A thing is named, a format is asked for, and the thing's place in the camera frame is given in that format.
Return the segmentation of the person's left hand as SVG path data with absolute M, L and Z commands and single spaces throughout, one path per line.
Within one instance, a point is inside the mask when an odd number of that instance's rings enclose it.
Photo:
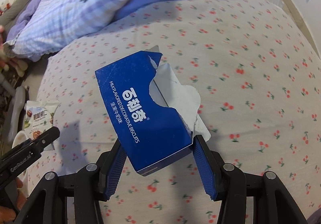
M 16 188 L 18 192 L 16 206 L 19 210 L 21 210 L 25 202 L 27 201 L 27 198 L 21 191 L 21 188 L 23 188 L 23 182 L 20 180 L 20 178 L 16 178 L 15 182 L 16 182 Z M 1 211 L 1 216 L 0 216 L 1 223 L 13 221 L 16 217 L 14 210 L 11 208 L 0 206 L 0 211 Z

